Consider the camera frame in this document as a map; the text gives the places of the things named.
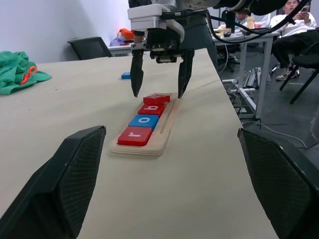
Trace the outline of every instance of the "orange clip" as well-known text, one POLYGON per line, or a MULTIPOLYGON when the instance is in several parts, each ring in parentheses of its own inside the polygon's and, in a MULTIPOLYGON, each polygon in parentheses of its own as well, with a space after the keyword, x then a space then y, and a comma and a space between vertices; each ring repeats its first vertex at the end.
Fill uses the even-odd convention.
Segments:
POLYGON ((24 75, 23 80, 20 82, 20 85, 24 85, 29 79, 29 77, 37 73, 37 71, 38 69, 36 66, 31 66, 28 70, 28 74, 24 75))

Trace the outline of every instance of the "beige table surface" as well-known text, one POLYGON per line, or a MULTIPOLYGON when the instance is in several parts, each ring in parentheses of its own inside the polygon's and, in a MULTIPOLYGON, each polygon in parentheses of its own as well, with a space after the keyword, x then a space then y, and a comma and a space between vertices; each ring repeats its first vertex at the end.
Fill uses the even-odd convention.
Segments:
POLYGON ((110 140, 142 97, 177 91, 178 64, 144 58, 134 98, 131 57, 39 64, 53 76, 0 96, 0 216, 24 184, 81 129, 105 125, 96 188, 80 239, 275 239, 237 139, 241 126, 206 50, 196 51, 165 153, 114 154, 110 140))

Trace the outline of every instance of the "robotic arm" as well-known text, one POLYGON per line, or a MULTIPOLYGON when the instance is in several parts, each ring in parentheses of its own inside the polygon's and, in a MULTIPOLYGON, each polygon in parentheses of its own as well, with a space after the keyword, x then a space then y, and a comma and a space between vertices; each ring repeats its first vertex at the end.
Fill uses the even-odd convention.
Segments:
MULTIPOLYGON (((294 23, 292 17, 306 5, 309 0, 302 0, 299 6, 281 22, 294 23)), ((143 81, 143 53, 150 51, 150 57, 157 63, 175 63, 177 57, 183 62, 179 66, 178 97, 181 98, 191 77, 193 49, 180 49, 184 40, 184 28, 178 21, 186 21, 190 16, 204 14, 210 17, 208 7, 227 7, 233 11, 244 8, 255 15, 266 15, 285 5, 287 0, 152 0, 152 4, 128 10, 131 28, 147 32, 147 42, 132 45, 131 83, 134 96, 137 97, 143 81)))

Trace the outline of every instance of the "blue block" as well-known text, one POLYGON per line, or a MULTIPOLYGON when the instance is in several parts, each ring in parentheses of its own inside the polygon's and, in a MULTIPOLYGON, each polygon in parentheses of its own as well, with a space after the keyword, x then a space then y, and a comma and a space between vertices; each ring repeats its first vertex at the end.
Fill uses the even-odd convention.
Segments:
POLYGON ((122 74, 122 80, 127 80, 131 78, 130 72, 126 72, 122 74))
POLYGON ((150 127, 153 130, 159 121, 158 116, 153 115, 137 115, 134 119, 129 123, 129 126, 133 127, 150 127))

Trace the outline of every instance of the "white jacket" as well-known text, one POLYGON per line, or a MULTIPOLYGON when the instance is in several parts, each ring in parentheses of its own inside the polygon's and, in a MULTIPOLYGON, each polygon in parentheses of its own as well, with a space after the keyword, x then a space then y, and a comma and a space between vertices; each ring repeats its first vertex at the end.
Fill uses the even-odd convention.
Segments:
MULTIPOLYGON (((270 27, 276 26, 279 22, 284 20, 286 16, 287 16, 286 14, 274 16, 270 21, 270 27)), ((283 27, 279 28, 276 32, 282 32, 282 37, 285 37, 285 36, 292 36, 295 34, 306 32, 311 29, 315 29, 317 27, 317 23, 314 16, 310 12, 309 12, 309 19, 310 19, 310 22, 307 24, 305 24, 304 20, 296 20, 295 25, 291 23, 288 26, 284 25, 283 27)))

